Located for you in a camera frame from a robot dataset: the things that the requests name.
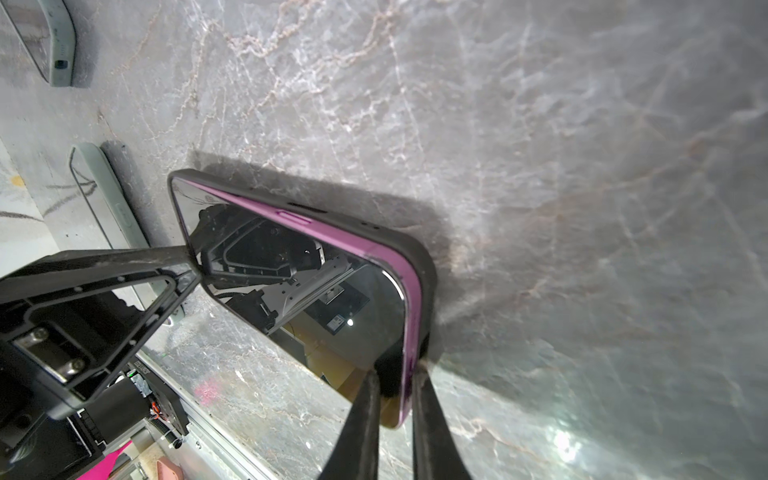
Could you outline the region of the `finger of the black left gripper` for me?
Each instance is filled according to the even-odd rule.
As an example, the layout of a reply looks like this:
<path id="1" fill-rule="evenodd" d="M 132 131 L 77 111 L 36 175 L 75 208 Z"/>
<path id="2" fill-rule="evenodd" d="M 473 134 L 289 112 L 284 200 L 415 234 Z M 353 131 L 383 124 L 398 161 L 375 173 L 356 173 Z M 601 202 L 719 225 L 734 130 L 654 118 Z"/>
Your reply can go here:
<path id="1" fill-rule="evenodd" d="M 106 390 L 201 279 L 183 247 L 43 257 L 1 279 L 1 369 L 62 420 Z"/>

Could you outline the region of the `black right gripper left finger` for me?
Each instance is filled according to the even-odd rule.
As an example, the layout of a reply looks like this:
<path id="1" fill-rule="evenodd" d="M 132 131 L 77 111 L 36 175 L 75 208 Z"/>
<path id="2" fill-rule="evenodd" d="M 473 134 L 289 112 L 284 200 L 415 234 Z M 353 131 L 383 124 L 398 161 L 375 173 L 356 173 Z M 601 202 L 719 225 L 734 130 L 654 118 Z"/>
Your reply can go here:
<path id="1" fill-rule="evenodd" d="M 319 480 L 378 478 L 380 405 L 379 377 L 369 371 Z"/>

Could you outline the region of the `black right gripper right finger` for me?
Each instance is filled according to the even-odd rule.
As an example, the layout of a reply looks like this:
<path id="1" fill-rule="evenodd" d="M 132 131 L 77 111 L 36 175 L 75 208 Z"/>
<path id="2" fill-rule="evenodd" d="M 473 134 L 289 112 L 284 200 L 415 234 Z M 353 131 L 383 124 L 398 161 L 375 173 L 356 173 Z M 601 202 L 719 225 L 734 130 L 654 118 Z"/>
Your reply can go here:
<path id="1" fill-rule="evenodd" d="M 414 478 L 471 479 L 444 417 L 427 367 L 418 363 L 412 377 Z"/>

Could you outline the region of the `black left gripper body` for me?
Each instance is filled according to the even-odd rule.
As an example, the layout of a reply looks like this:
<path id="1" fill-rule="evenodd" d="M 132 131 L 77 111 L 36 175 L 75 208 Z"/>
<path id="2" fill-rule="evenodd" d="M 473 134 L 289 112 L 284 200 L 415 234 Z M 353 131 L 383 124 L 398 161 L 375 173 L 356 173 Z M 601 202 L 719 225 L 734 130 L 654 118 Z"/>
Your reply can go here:
<path id="1" fill-rule="evenodd" d="M 88 401 L 28 372 L 1 355 L 1 477 L 76 479 L 90 468 L 90 441 L 70 417 Z"/>

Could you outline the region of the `light blue phone case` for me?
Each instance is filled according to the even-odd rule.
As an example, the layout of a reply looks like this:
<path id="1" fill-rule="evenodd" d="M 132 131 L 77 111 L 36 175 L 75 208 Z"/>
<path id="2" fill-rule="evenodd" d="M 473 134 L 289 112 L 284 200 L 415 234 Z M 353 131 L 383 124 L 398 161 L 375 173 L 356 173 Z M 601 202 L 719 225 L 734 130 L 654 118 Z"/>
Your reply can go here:
<path id="1" fill-rule="evenodd" d="M 1 11 L 42 79 L 51 87 L 70 87 L 76 33 L 62 0 L 1 1 Z"/>

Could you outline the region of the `blue phone black screen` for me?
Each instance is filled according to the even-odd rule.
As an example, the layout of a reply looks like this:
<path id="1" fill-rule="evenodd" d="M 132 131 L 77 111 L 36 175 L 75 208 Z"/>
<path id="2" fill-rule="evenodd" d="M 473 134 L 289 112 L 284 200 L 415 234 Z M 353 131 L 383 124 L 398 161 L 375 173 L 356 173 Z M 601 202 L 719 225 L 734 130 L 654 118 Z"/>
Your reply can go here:
<path id="1" fill-rule="evenodd" d="M 48 82 L 51 32 L 40 2 L 2 0 L 1 5 L 42 78 Z"/>

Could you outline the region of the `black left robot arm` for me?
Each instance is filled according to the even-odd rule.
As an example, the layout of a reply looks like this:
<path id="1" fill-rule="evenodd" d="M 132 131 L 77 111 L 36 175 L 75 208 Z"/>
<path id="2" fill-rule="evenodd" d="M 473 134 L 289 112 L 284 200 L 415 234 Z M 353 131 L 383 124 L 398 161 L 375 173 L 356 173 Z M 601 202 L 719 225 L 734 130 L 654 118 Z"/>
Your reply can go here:
<path id="1" fill-rule="evenodd" d="M 200 283 L 183 247 L 70 250 L 1 280 L 1 475 L 74 479 L 157 411 L 125 368 Z"/>

